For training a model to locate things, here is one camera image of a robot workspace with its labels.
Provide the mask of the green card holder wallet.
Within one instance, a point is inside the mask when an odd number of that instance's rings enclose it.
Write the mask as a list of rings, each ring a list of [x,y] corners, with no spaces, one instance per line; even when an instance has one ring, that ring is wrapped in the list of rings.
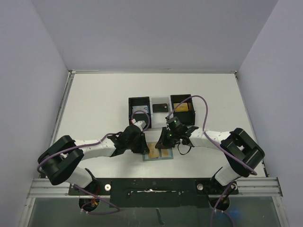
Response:
[[[143,155],[143,161],[160,161],[173,159],[172,149],[151,149],[148,154]]]

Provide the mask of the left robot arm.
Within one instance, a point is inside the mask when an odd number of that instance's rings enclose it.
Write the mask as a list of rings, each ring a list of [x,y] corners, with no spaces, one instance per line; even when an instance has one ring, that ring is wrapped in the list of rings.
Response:
[[[80,168],[80,161],[97,157],[115,157],[126,150],[133,153],[149,152],[145,134],[145,122],[138,121],[123,132],[108,133],[100,140],[73,140],[62,136],[38,158],[37,170],[50,180],[52,185],[63,182],[75,184],[85,194],[96,190],[96,182],[88,169]]]

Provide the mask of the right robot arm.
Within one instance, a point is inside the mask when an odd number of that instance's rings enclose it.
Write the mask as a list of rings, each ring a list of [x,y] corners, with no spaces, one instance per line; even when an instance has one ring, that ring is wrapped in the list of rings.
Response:
[[[173,117],[162,128],[155,148],[170,149],[180,144],[190,148],[213,148],[224,153],[228,164],[221,167],[211,181],[211,189],[215,193],[222,193],[230,182],[240,177],[256,175],[254,169],[265,157],[263,149],[242,128],[208,131],[197,126],[187,127]]]

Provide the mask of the gold striped card in holder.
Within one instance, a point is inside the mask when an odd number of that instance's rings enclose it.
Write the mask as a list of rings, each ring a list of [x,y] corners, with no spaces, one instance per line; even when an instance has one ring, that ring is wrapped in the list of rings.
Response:
[[[170,149],[160,149],[159,154],[160,154],[160,158],[162,158],[162,159],[171,158],[171,150]]]

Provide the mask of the gold credit card in bin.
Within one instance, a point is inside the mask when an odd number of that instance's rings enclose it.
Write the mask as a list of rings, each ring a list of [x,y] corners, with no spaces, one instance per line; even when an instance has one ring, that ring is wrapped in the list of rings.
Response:
[[[188,112],[189,111],[189,105],[187,102],[184,103],[174,103],[174,112]]]

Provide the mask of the black card in white bin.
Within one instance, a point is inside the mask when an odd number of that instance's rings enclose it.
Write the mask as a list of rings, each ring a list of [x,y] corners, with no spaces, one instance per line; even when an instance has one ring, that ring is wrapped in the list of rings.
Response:
[[[169,111],[168,105],[166,103],[153,104],[152,109],[154,113],[167,113]]]

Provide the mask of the silver card in left bin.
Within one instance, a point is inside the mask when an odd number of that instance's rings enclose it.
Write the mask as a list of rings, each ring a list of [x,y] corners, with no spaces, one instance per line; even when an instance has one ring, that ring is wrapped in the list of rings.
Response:
[[[137,105],[137,106],[133,106],[132,107],[132,111],[133,112],[136,112],[136,111],[143,111],[143,112],[145,112],[145,113],[149,113],[149,108],[148,108],[148,106],[147,105]]]

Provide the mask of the black right bin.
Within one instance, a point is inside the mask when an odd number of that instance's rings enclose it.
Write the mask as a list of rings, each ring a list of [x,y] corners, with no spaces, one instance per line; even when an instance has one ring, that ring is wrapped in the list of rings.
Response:
[[[174,109],[181,101],[185,100],[186,98],[190,97],[190,94],[183,94],[183,95],[171,95],[171,103],[172,109]],[[187,126],[194,126],[196,121],[196,114],[193,106],[192,99],[188,99],[184,103],[182,103],[173,113],[173,116],[178,117],[180,122]]]

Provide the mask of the black bin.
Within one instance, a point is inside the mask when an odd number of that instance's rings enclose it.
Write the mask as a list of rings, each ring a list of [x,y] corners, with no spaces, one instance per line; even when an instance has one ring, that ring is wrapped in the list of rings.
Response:
[[[136,121],[145,121],[146,125],[151,124],[151,103],[149,96],[128,98],[129,122],[132,119]]]
[[[183,95],[171,95],[171,103],[172,109],[174,109],[181,101],[185,100],[186,98],[190,97],[190,94],[183,94]],[[196,114],[193,106],[192,99],[188,99],[184,103],[182,103],[173,113],[173,116],[178,117],[180,122],[187,126],[194,126],[196,121]]]

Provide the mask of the white middle bin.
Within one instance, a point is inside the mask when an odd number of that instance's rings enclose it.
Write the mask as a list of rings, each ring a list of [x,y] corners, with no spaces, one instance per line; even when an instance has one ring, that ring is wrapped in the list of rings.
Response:
[[[151,96],[151,128],[161,129],[166,126],[166,117],[171,111],[169,96]]]

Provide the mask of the black left bin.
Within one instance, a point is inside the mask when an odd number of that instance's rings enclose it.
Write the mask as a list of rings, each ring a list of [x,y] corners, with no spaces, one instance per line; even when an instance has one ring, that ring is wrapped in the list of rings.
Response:
[[[136,121],[145,121],[146,125],[151,124],[151,103],[149,96],[128,98],[129,122],[132,119]]]

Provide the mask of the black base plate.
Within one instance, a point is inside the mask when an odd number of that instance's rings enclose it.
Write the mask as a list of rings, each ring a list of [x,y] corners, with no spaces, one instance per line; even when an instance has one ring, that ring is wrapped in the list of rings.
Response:
[[[220,196],[228,207],[239,193],[236,182],[227,188],[212,178],[99,178],[86,190],[120,208],[208,208]]]

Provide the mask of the aluminium front rail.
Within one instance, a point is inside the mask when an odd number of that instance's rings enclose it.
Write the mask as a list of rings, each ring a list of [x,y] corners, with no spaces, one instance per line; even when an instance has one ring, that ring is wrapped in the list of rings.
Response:
[[[278,178],[249,177],[237,180],[238,194],[233,197],[282,197],[282,189]],[[89,198],[89,195],[69,195],[69,183],[51,185],[47,178],[32,181],[27,198]]]

